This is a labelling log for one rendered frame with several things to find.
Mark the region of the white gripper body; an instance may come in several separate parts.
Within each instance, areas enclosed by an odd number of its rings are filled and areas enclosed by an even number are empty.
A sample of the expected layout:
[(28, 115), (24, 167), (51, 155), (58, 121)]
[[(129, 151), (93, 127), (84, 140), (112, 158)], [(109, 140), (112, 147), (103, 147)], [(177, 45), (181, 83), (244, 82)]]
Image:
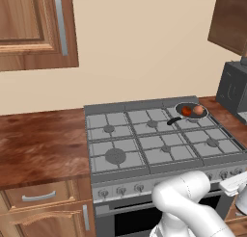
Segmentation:
[(247, 175), (238, 174), (231, 178), (225, 179), (220, 182), (219, 187), (224, 191), (224, 193), (233, 197), (239, 194), (247, 184)]

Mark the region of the black frying pan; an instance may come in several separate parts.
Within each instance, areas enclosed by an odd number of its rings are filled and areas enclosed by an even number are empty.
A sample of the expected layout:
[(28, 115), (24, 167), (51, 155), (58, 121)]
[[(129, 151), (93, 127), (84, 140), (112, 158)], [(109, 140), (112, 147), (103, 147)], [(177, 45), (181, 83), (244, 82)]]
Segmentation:
[[(191, 108), (192, 110), (192, 113), (190, 116), (186, 117), (184, 116), (182, 113), (181, 113), (181, 109), (183, 106), (188, 106)], [(178, 114), (177, 117), (174, 117), (174, 118), (171, 118), (170, 120), (167, 121), (167, 124), (168, 125), (172, 125), (174, 123), (176, 123), (177, 121), (179, 120), (182, 120), (182, 119), (186, 119), (186, 120), (194, 120), (194, 121), (197, 121), (199, 119), (204, 119), (208, 116), (208, 110), (207, 108), (203, 107), (204, 108), (204, 112), (201, 114), (201, 115), (196, 115), (194, 112), (193, 112), (193, 109), (196, 107), (196, 106), (202, 106), (198, 103), (194, 103), (194, 102), (180, 102), (179, 104), (176, 105), (175, 107), (175, 111), (176, 113)]]

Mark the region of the red tomato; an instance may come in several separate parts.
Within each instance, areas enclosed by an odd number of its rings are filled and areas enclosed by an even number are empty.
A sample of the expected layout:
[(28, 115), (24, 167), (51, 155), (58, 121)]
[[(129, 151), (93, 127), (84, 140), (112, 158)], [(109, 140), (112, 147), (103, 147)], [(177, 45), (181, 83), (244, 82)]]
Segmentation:
[(182, 113), (184, 116), (188, 117), (188, 116), (191, 115), (192, 110), (191, 110), (191, 108), (188, 107), (188, 106), (183, 106), (182, 109), (181, 109), (181, 113)]

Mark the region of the grey gas stove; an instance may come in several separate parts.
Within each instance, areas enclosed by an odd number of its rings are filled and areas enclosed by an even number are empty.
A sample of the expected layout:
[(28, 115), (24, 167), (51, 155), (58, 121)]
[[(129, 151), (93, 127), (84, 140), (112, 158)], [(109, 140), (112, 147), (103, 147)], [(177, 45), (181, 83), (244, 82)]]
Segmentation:
[[(178, 116), (180, 102), (199, 100), (185, 96), (85, 107), (93, 200), (101, 189), (109, 198), (151, 194), (158, 183), (187, 171), (212, 173), (210, 191), (223, 193), (221, 171), (229, 178), (236, 168), (247, 170), (247, 147), (212, 114), (167, 124)], [(144, 185), (142, 193), (134, 191), (136, 184)], [(126, 187), (123, 196), (118, 187)]]

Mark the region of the wooden base cupboard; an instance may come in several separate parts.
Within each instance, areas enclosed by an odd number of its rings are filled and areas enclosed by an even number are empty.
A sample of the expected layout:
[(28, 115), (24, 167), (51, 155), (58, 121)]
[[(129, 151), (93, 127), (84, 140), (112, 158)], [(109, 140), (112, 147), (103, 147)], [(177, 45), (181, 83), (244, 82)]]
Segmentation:
[(225, 222), (236, 237), (247, 237), (247, 216), (235, 207), (233, 201)]

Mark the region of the dark grey coffee machine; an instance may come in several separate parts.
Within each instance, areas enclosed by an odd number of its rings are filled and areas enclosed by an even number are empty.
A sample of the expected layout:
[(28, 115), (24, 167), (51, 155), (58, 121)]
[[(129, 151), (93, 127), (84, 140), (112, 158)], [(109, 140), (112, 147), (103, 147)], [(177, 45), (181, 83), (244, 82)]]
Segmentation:
[(216, 101), (247, 125), (247, 63), (225, 63)]

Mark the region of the black oven door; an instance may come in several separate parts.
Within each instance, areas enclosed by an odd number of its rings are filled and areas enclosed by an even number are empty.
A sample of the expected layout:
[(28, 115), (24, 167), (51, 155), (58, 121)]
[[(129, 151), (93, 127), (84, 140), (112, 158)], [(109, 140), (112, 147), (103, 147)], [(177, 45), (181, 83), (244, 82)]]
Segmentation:
[[(111, 210), (110, 203), (114, 200), (133, 197), (94, 197), (94, 208), (96, 213), (96, 237), (149, 237), (151, 230), (161, 220), (162, 212), (155, 206), (138, 210)], [(224, 221), (233, 198), (221, 196), (216, 208), (213, 208)], [(211, 217), (197, 213), (194, 217), (197, 226), (203, 230), (209, 230), (215, 224)]]

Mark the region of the wooden base cupboard door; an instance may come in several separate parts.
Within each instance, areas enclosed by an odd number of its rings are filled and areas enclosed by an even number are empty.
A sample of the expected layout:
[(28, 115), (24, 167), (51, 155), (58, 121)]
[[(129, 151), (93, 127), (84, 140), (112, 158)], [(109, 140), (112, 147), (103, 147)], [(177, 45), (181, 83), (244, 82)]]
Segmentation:
[[(90, 231), (85, 230), (83, 204), (87, 204)], [(0, 237), (96, 237), (90, 200), (47, 206), (0, 216)]]

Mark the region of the wooden drawer front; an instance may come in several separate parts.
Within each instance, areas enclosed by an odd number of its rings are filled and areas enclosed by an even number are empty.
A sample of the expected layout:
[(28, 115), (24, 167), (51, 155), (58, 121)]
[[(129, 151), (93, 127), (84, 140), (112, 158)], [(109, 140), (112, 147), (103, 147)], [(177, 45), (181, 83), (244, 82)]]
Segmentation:
[(8, 189), (3, 191), (3, 197), (11, 211), (77, 199), (71, 180)]

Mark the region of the wooden wall cupboard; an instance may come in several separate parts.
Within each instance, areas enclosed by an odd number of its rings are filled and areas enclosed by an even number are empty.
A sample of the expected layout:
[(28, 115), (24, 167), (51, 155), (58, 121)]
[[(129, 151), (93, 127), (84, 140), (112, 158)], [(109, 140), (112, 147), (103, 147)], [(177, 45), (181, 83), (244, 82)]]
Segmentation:
[(216, 0), (207, 40), (247, 57), (247, 0)]

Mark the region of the wooden wall cupboard door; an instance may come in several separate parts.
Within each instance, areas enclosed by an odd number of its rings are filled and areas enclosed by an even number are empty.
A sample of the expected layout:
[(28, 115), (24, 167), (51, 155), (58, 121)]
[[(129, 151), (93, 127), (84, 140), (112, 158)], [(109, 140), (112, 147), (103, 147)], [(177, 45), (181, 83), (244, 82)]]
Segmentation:
[(54, 0), (0, 0), (0, 72), (79, 66), (72, 0), (62, 7), (67, 56)]

